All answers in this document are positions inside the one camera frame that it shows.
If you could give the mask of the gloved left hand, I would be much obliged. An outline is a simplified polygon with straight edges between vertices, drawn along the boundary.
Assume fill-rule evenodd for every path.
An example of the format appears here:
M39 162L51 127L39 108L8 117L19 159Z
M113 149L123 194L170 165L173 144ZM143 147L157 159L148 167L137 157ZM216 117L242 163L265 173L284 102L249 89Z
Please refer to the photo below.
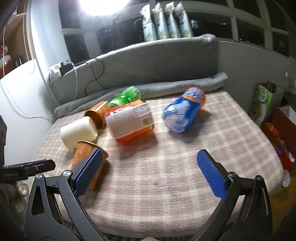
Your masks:
M1 205L9 216L21 214L27 208L29 186L22 181L1 183Z

